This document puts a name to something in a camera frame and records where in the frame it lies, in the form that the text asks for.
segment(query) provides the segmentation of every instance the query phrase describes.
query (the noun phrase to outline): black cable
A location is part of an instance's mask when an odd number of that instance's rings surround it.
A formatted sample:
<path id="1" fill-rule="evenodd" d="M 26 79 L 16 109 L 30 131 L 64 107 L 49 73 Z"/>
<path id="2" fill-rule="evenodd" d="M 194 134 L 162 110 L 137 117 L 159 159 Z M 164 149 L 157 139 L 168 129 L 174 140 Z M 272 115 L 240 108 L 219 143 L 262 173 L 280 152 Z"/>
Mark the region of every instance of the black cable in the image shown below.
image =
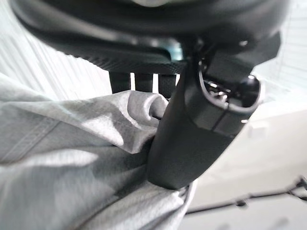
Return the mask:
<path id="1" fill-rule="evenodd" d="M 215 209 L 220 209 L 220 208 L 225 208 L 225 207 L 232 207 L 232 206 L 246 207 L 247 201 L 249 201 L 249 200 L 267 198 L 267 197 L 272 197 L 272 196 L 291 195 L 291 196 L 295 196 L 296 198 L 299 198 L 303 201 L 307 201 L 307 196 L 298 196 L 294 193 L 294 190 L 296 190 L 298 188 L 302 188 L 302 187 L 305 188 L 306 191 L 307 191 L 307 180 L 304 177 L 300 177 L 300 180 L 299 180 L 298 183 L 296 183 L 294 186 L 292 186 L 292 187 L 290 187 L 289 189 L 286 189 L 286 190 L 268 192 L 268 193 L 249 194 L 244 199 L 236 199 L 235 202 L 225 202 L 225 203 L 222 203 L 222 204 L 219 204 L 219 205 L 197 208 L 197 209 L 188 211 L 186 213 L 186 215 L 210 211 L 210 210 L 215 210 Z"/>

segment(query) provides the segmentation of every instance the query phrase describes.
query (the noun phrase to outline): gray cloth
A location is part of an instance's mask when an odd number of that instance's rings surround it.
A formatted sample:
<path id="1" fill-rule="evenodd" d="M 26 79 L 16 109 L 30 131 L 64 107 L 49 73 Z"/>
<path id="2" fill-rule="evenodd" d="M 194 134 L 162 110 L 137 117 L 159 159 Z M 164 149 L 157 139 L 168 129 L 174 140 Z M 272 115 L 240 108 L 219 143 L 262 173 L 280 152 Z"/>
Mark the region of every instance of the gray cloth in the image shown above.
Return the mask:
<path id="1" fill-rule="evenodd" d="M 195 185 L 145 180 L 166 105 L 136 91 L 55 102 L 0 75 L 0 230 L 176 229 Z"/>

